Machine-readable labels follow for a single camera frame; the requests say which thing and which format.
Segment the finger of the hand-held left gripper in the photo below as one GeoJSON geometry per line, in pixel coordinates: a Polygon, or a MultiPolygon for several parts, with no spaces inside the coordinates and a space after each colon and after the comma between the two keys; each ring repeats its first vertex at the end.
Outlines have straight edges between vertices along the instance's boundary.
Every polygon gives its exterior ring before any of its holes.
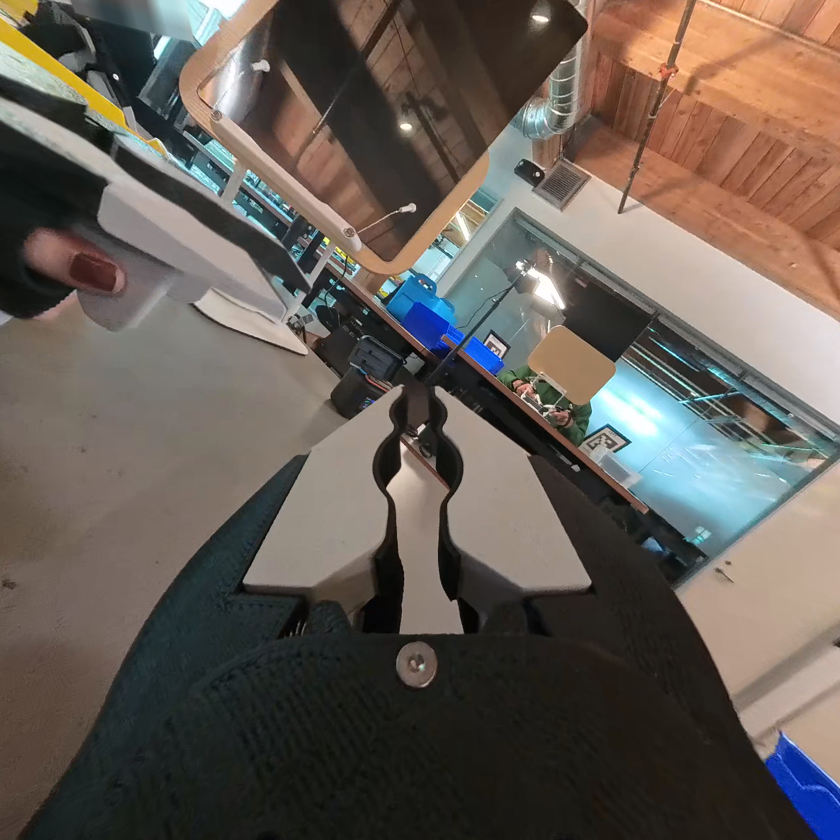
{"type": "Polygon", "coordinates": [[[77,231],[119,262],[116,297],[79,291],[86,316],[111,332],[137,326],[166,296],[192,303],[216,289],[280,318],[271,278],[308,292],[310,280],[278,240],[158,154],[95,148],[72,160],[105,181],[96,221],[77,231]]]}

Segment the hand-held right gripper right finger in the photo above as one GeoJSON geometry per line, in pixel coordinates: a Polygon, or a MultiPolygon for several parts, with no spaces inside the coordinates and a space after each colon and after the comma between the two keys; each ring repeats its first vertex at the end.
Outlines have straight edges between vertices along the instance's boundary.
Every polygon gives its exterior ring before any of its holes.
{"type": "Polygon", "coordinates": [[[428,394],[434,467],[447,487],[437,567],[466,633],[501,606],[592,588],[531,456],[438,386],[428,394]]]}

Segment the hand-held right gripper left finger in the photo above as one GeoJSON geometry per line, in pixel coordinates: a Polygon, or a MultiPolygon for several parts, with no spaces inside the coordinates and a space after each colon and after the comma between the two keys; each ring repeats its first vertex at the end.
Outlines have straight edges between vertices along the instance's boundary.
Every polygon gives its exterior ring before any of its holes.
{"type": "Polygon", "coordinates": [[[397,385],[310,451],[245,573],[246,592],[336,602],[366,633],[400,629],[404,570],[389,484],[406,425],[397,385]]]}

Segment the clear plastic box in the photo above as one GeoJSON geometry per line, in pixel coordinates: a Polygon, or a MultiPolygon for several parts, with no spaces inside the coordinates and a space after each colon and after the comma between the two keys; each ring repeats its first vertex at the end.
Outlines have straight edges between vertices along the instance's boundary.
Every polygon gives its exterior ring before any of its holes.
{"type": "Polygon", "coordinates": [[[638,472],[626,467],[609,449],[598,448],[593,453],[592,459],[607,475],[627,490],[633,489],[642,479],[638,472]]]}

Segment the wood-edged desk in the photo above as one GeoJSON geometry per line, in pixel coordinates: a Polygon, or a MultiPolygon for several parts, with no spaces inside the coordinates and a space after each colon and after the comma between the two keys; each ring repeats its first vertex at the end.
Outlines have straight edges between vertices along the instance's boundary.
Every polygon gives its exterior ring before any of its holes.
{"type": "MultiPolygon", "coordinates": [[[[405,330],[384,310],[375,296],[343,278],[342,270],[332,264],[321,272],[307,295],[311,305],[327,298],[335,301],[339,309],[331,335],[341,330],[352,337],[370,335],[403,359],[410,354],[420,359],[417,373],[410,374],[403,366],[395,374],[395,382],[407,382],[413,388],[411,416],[417,417],[417,421],[410,419],[409,424],[418,427],[427,417],[427,409],[419,406],[418,383],[425,381],[453,349],[449,336],[437,337],[428,348],[421,338],[405,330]]],[[[460,350],[450,362],[443,387],[527,452],[548,460],[596,504],[609,508],[629,506],[641,516],[650,512],[647,505],[611,477],[593,457],[573,446],[561,429],[532,410],[465,350],[460,350]]]]}

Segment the yellow box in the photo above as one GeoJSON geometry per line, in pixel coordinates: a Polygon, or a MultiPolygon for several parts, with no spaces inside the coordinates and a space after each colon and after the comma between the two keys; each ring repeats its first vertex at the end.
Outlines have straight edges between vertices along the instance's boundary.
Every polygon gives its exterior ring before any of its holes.
{"type": "Polygon", "coordinates": [[[49,2],[2,2],[2,45],[10,48],[81,96],[91,113],[128,131],[163,159],[164,144],[137,123],[116,69],[104,70],[87,28],[49,2]],[[46,12],[36,22],[42,7],[46,12]]]}

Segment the black power station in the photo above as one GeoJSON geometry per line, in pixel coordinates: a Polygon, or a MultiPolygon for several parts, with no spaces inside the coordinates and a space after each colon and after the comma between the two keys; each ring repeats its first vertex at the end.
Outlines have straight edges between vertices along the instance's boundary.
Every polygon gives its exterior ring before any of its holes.
{"type": "Polygon", "coordinates": [[[349,368],[330,394],[336,412],[352,419],[393,387],[405,357],[378,339],[365,335],[354,346],[349,368]]]}

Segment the glass office window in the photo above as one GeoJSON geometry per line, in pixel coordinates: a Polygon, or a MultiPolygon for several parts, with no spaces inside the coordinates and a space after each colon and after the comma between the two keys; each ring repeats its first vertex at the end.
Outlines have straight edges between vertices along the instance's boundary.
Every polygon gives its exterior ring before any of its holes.
{"type": "Polygon", "coordinates": [[[551,328],[564,326],[563,293],[575,276],[595,278],[655,315],[590,400],[586,436],[610,424],[632,441],[615,455],[641,475],[630,491],[650,512],[601,506],[657,557],[668,580],[720,557],[838,465],[837,425],[520,212],[446,281],[456,324],[471,329],[508,284],[506,272],[526,259],[539,273],[535,293],[513,291],[476,332],[483,340],[493,330],[510,344],[504,370],[524,365],[551,328]]]}

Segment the black light stand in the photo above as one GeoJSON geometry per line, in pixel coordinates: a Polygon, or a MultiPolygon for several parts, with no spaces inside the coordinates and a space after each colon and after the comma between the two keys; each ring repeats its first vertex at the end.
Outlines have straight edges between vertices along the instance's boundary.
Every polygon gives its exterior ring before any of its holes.
{"type": "Polygon", "coordinates": [[[426,388],[431,394],[434,387],[438,385],[447,373],[448,367],[456,360],[460,351],[466,347],[476,331],[480,329],[483,323],[499,308],[502,302],[513,292],[516,291],[519,295],[533,295],[534,291],[539,287],[539,273],[536,264],[531,260],[523,260],[521,266],[514,265],[506,272],[507,285],[497,294],[489,298],[489,308],[483,312],[481,318],[476,321],[471,329],[468,329],[461,341],[454,344],[446,356],[439,362],[436,370],[426,379],[426,388]]]}

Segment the black monitor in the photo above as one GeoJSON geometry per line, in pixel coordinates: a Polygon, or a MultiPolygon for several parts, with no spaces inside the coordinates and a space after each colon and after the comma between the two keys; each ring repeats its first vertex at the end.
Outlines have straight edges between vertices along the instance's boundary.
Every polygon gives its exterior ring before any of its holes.
{"type": "Polygon", "coordinates": [[[589,276],[575,276],[563,301],[564,326],[612,362],[655,320],[653,312],[589,276]]]}

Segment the white door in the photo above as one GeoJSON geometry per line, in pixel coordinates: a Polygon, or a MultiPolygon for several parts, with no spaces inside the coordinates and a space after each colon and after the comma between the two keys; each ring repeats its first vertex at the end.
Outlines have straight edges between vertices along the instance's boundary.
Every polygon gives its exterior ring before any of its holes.
{"type": "Polygon", "coordinates": [[[677,590],[754,740],[838,763],[838,465],[677,590]]]}

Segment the vent grille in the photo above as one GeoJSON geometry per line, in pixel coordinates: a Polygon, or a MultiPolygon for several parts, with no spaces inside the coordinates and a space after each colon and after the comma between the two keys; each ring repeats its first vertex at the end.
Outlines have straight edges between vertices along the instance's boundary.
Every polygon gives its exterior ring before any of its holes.
{"type": "Polygon", "coordinates": [[[562,212],[591,180],[588,172],[560,157],[543,175],[533,193],[542,201],[562,212]]]}

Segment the large blue plastic bin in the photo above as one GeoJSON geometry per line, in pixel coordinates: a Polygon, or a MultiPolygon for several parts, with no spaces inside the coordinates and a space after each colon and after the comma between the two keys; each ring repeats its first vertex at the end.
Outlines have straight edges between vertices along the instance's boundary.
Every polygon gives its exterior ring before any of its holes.
{"type": "Polygon", "coordinates": [[[765,766],[817,838],[839,838],[839,785],[833,777],[783,731],[765,766]]]}

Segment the black ceiling pipe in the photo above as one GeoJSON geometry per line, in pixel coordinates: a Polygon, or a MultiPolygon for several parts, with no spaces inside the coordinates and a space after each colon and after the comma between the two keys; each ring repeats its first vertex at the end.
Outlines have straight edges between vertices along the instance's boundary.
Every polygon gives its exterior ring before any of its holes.
{"type": "Polygon", "coordinates": [[[632,191],[636,175],[641,168],[644,153],[646,151],[646,148],[648,147],[650,135],[653,132],[659,110],[661,109],[666,99],[668,84],[678,71],[677,59],[681,47],[683,45],[684,39],[686,37],[688,27],[690,26],[690,21],[695,11],[696,5],[697,1],[686,1],[686,5],[681,15],[679,26],[677,28],[676,34],[673,39],[673,43],[668,53],[667,60],[658,69],[658,86],[656,88],[654,99],[652,100],[652,103],[650,105],[650,109],[647,112],[647,117],[644,124],[644,132],[638,142],[637,150],[633,158],[632,167],[629,172],[626,184],[624,186],[621,200],[618,204],[617,213],[619,215],[623,214],[625,211],[627,200],[630,197],[630,193],[632,191]]]}

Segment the silver air duct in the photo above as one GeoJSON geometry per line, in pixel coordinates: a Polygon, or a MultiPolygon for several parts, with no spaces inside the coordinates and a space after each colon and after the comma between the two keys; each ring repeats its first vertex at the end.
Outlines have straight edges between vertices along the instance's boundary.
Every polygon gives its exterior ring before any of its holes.
{"type": "MultiPolygon", "coordinates": [[[[547,79],[545,95],[531,97],[517,112],[510,125],[530,140],[548,140],[573,128],[582,113],[585,62],[592,25],[601,2],[570,1],[587,23],[586,34],[555,67],[547,79]]],[[[550,2],[535,2],[530,9],[529,30],[539,32],[551,20],[550,2]]]]}

